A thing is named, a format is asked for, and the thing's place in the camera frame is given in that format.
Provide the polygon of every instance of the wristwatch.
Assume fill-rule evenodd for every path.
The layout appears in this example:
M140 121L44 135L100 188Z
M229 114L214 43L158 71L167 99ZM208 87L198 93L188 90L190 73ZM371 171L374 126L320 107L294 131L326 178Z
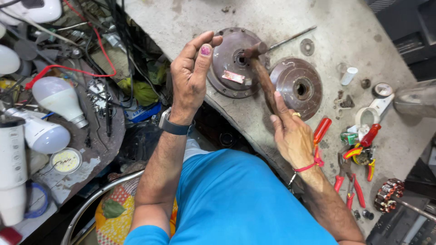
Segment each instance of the wristwatch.
M195 120L192 121L191 125L178 125L168 121L171 114L171 107L162 113L162 118L159 122L159 128L167 131L168 133L175 135L189 135L195 128Z

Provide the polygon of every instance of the label sticker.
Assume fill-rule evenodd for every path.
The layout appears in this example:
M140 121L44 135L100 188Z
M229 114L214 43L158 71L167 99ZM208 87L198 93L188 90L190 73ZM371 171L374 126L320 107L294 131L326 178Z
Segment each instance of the label sticker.
M234 82L237 82L237 83L240 83L240 84L244 83L244 79L245 79L245 76L239 75L239 74L227 71L227 70L224 70L221 77L228 79L228 80L231 80L231 81L234 81Z

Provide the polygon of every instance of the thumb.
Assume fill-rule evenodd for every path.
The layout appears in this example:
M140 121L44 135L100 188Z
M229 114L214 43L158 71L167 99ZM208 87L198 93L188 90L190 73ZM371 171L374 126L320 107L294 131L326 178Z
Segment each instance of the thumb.
M282 120L276 115L271 115L270 119L271 119L272 124L274 125L274 131L276 132L274 135L274 140L276 142L282 141L283 140Z
M203 44L198 53L197 60L195 61L194 72L191 80L206 82L206 75L208 74L211 62L212 46L210 44Z

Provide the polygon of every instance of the gold ring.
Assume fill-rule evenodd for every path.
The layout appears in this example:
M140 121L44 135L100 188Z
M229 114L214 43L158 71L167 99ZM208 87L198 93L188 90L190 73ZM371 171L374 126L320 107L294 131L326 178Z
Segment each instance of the gold ring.
M294 112L292 113L293 116L298 116L299 118L301 118L301 115L298 112Z

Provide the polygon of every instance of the red pliers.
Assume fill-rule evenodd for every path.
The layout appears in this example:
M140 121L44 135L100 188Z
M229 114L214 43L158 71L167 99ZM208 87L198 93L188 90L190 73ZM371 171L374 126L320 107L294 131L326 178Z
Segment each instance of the red pliers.
M365 199L363 198L362 189L360 188L359 182L356 179L356 174L351 172L351 161L345 160L342 158L341 153L337 153L337 163L339 164L339 174L336 175L336 182L334 183L334 190L339 193L339 189L344 181L345 174L347 174L348 178L352 183L352 187L349 188L349 192L347 195L347 207L351 210L351 205L353 204L353 188L356 190L357 198L359 199L360 206L365 208Z

